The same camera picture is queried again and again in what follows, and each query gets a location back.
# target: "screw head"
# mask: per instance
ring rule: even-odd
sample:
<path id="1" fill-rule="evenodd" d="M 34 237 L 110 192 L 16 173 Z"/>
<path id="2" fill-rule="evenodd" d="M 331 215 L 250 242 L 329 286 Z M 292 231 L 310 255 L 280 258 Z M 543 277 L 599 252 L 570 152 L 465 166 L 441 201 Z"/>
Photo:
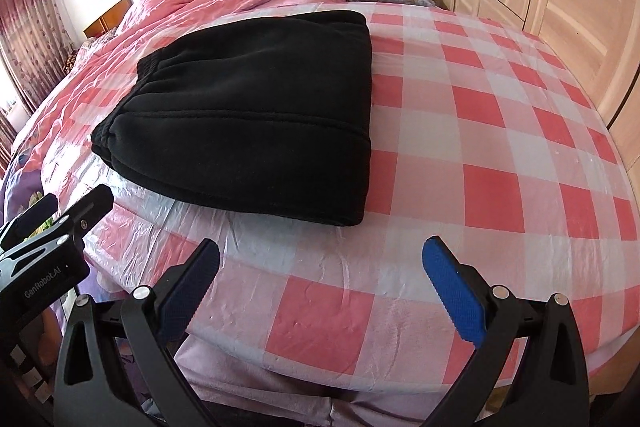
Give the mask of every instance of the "screw head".
<path id="1" fill-rule="evenodd" d="M 86 295 L 83 293 L 82 295 L 79 295 L 76 298 L 76 306 L 82 307 L 87 305 L 88 303 L 89 303 L 89 295 Z"/>
<path id="2" fill-rule="evenodd" d="M 151 288 L 149 288 L 149 286 L 138 286 L 133 290 L 133 298 L 139 301 L 146 299 L 149 295 L 151 295 Z"/>
<path id="3" fill-rule="evenodd" d="M 494 294 L 494 297 L 497 299 L 506 299 L 510 295 L 509 290 L 504 286 L 496 286 L 492 290 L 492 293 Z"/>
<path id="4" fill-rule="evenodd" d="M 569 304 L 569 299 L 566 295 L 562 295 L 561 293 L 556 293 L 554 295 L 554 301 L 556 301 L 556 304 L 560 306 L 567 306 L 567 304 Z"/>

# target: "curtain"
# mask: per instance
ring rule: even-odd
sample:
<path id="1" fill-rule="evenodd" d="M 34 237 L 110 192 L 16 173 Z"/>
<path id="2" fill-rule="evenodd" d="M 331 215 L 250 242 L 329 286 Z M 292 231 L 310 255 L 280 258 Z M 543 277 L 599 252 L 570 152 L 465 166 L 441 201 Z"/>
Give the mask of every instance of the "curtain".
<path id="1" fill-rule="evenodd" d="M 20 101 L 33 114 L 65 76 L 73 42 L 54 0 L 0 0 L 0 46 Z"/>
<path id="2" fill-rule="evenodd" d="M 4 112 L 0 111 L 0 178 L 4 177 L 11 161 L 11 146 L 15 137 L 14 126 L 6 119 Z"/>

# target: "pink and white checkered sheet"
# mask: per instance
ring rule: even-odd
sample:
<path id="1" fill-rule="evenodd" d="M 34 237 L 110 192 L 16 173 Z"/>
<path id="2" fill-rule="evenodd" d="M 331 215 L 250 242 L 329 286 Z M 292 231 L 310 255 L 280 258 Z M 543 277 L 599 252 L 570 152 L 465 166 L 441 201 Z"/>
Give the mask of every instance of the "pink and white checkered sheet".
<path id="1" fill-rule="evenodd" d="M 370 189 L 357 227 L 171 200 L 90 152 L 92 128 L 153 50 L 241 18 L 334 9 L 366 16 L 374 51 Z M 283 375 L 361 391 L 440 390 L 472 352 L 422 270 L 422 244 L 435 234 L 489 284 L 523 298 L 569 296 L 587 353 L 640 323 L 630 183 L 596 110 L 536 37 L 391 4 L 279 7 L 216 20 L 198 10 L 92 59 L 93 70 L 41 113 L 51 130 L 29 162 L 61 207 L 98 183 L 113 188 L 113 212 L 86 237 L 86 254 L 106 279 L 127 290 L 154 283 L 210 237 L 222 269 L 190 332 Z M 523 349 L 514 345 L 502 383 Z"/>

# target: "black fleece fabric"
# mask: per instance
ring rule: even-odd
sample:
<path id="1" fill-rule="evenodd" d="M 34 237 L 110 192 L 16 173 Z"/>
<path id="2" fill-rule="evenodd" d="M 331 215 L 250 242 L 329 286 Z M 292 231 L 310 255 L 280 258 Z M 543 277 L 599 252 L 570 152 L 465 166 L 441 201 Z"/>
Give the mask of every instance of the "black fleece fabric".
<path id="1" fill-rule="evenodd" d="M 176 200 L 351 226 L 369 188 L 370 104 L 360 13 L 254 18 L 142 58 L 92 150 Z"/>

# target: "wooden nightstand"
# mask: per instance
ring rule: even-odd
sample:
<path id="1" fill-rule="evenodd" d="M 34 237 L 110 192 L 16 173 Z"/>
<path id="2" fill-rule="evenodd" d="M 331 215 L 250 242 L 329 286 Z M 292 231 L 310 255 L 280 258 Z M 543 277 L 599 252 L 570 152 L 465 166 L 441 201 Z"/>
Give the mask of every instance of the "wooden nightstand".
<path id="1" fill-rule="evenodd" d="M 89 27 L 84 30 L 84 34 L 87 38 L 99 37 L 112 28 L 117 28 L 122 22 L 122 19 L 124 19 L 125 13 L 129 11 L 132 5 L 133 2 L 131 0 L 121 0 L 103 13 L 98 20 L 91 23 Z"/>

